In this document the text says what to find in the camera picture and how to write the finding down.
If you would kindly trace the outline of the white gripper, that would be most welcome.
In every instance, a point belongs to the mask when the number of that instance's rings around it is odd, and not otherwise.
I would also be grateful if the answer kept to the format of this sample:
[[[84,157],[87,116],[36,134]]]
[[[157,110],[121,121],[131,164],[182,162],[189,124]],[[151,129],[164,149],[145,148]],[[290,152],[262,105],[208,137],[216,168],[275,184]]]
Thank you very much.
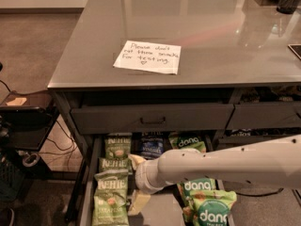
[[[137,154],[129,154],[132,167],[135,170],[135,184],[137,188],[132,195],[132,201],[128,210],[129,216],[138,215],[151,199],[150,194],[163,190],[171,183],[160,176],[158,159],[147,160]]]

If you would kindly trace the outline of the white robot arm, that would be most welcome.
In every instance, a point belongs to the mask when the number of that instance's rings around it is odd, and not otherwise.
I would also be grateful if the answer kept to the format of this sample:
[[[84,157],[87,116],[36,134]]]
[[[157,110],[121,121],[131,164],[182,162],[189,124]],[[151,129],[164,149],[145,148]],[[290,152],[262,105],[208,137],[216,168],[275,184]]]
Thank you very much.
[[[140,163],[135,184],[146,194],[198,178],[301,188],[301,136],[201,153],[174,149]]]

